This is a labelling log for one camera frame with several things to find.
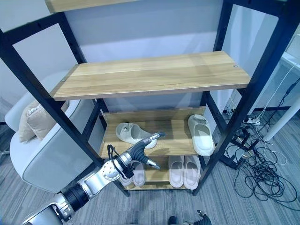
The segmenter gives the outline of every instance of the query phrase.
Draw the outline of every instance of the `beige cushion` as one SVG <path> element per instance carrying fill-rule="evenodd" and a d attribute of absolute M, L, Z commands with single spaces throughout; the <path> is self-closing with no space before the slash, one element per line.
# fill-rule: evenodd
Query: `beige cushion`
<path fill-rule="evenodd" d="M 26 113 L 28 110 L 35 108 L 38 106 L 38 101 L 34 100 L 31 102 L 22 112 L 19 124 L 19 141 L 24 142 L 28 141 L 30 138 L 34 137 L 34 132 L 27 124 Z"/>
<path fill-rule="evenodd" d="M 69 103 L 68 101 L 66 101 L 61 109 L 63 112 L 65 112 L 68 107 Z M 35 133 L 35 135 L 41 140 L 56 124 L 56 121 L 41 105 L 38 105 L 37 107 L 27 111 L 26 117 L 28 126 L 32 129 L 33 133 Z"/>

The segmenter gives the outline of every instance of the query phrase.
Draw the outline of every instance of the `power strip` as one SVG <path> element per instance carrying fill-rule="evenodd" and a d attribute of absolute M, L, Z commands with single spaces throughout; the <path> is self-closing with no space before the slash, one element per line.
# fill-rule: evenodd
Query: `power strip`
<path fill-rule="evenodd" d="M 253 124 L 253 125 L 257 125 L 257 126 L 259 126 L 261 124 L 259 118 L 248 118 L 248 119 L 244 120 L 243 123 Z"/>

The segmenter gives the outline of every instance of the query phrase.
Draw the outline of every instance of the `white armchair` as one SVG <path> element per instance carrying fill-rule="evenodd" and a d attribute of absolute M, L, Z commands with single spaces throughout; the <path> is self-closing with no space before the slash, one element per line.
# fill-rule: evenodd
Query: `white armchair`
<path fill-rule="evenodd" d="M 41 83 L 50 91 L 65 75 L 66 72 L 59 72 Z M 10 157 L 22 180 L 45 191 L 57 193 L 82 173 L 92 160 L 58 124 L 43 140 L 34 137 L 19 142 L 20 117 L 24 108 L 33 100 L 30 93 L 25 94 L 5 116 L 7 125 L 16 132 L 10 142 Z M 71 100 L 65 114 L 82 132 L 93 106 L 92 100 Z M 97 120 L 89 139 L 90 145 L 97 151 L 103 134 L 101 122 Z"/>

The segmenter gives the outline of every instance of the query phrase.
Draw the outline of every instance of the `top shelf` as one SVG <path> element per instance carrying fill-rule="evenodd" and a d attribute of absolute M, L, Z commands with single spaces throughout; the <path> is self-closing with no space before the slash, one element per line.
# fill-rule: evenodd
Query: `top shelf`
<path fill-rule="evenodd" d="M 94 6 L 113 5 L 137 0 L 45 0 L 50 13 Z"/>
<path fill-rule="evenodd" d="M 57 101 L 247 87 L 250 76 L 223 51 L 75 65 L 52 91 Z"/>

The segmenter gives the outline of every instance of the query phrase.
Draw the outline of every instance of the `black metal frame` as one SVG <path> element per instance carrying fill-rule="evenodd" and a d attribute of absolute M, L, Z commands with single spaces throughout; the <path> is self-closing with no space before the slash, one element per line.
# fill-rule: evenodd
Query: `black metal frame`
<path fill-rule="evenodd" d="M 0 57 L 8 68 L 15 74 L 33 97 L 47 110 L 47 112 L 56 120 L 56 122 L 66 131 L 66 133 L 79 145 L 79 147 L 93 160 L 96 166 L 101 167 L 104 160 L 89 144 L 89 137 L 94 128 L 97 117 L 102 109 L 108 112 L 103 99 L 97 99 L 94 109 L 91 112 L 87 125 L 81 134 L 70 119 L 61 110 L 63 102 L 55 101 L 46 91 L 43 85 L 35 77 L 33 72 L 26 65 L 24 60 L 13 47 L 13 44 L 30 37 L 50 26 L 59 24 L 71 50 L 78 63 L 85 63 L 86 60 L 83 53 L 72 33 L 64 13 L 56 13 L 45 18 L 27 23 L 21 27 L 9 30 L 3 33 L 0 30 Z M 104 128 L 106 128 L 105 120 L 101 120 Z M 116 186 L 126 195 L 129 192 L 124 189 L 119 181 L 114 182 Z"/>
<path fill-rule="evenodd" d="M 279 20 L 248 87 L 246 89 L 238 89 L 242 98 L 228 125 L 226 125 L 220 111 L 210 95 L 210 92 L 206 91 L 202 95 L 200 106 L 208 105 L 218 128 L 222 132 L 222 137 L 207 164 L 205 163 L 204 158 L 199 156 L 203 173 L 199 180 L 197 189 L 193 191 L 193 195 L 196 195 L 199 192 L 201 186 L 207 179 L 217 161 L 224 155 L 228 143 L 232 141 L 236 130 L 240 127 L 240 124 L 247 116 L 248 111 L 265 86 L 300 22 L 300 14 L 297 13 L 300 9 L 300 3 L 298 0 L 288 0 L 287 2 L 278 0 L 224 0 L 217 29 L 216 41 L 213 48 L 214 51 L 222 50 L 233 4 L 277 16 Z M 97 99 L 97 101 L 94 102 L 94 109 L 91 112 L 89 121 L 84 128 L 83 133 L 81 134 L 60 109 L 63 102 L 56 102 L 49 95 L 13 47 L 13 44 L 18 41 L 21 41 L 57 23 L 60 25 L 60 28 L 62 29 L 77 62 L 86 63 L 84 55 L 72 33 L 64 13 L 52 14 L 13 30 L 9 30 L 5 33 L 0 30 L 0 57 L 28 89 L 28 91 L 35 97 L 35 99 L 67 132 L 67 134 L 71 136 L 71 138 L 82 148 L 82 150 L 97 166 L 101 166 L 103 164 L 103 159 L 100 158 L 97 152 L 89 145 L 88 139 L 98 116 L 104 129 L 106 129 L 106 122 L 103 115 L 100 113 L 101 110 L 103 113 L 108 112 L 104 100 Z M 120 182 L 117 181 L 115 184 L 126 196 L 129 196 L 129 192 L 124 190 Z"/>
<path fill-rule="evenodd" d="M 222 133 L 222 137 L 213 155 L 210 157 L 208 164 L 205 165 L 198 187 L 193 191 L 193 195 L 199 192 L 217 161 L 223 157 L 227 145 L 232 141 L 235 132 L 246 118 L 247 113 L 270 78 L 300 22 L 300 14 L 297 12 L 300 9 L 300 2 L 297 0 L 288 0 L 287 2 L 276 0 L 224 0 L 214 51 L 222 49 L 226 35 L 224 28 L 228 26 L 233 4 L 275 15 L 278 17 L 278 22 L 249 85 L 244 90 L 238 90 L 242 98 L 228 125 L 226 125 L 209 92 L 205 92 L 202 95 L 201 105 L 204 105 L 206 101 Z"/>

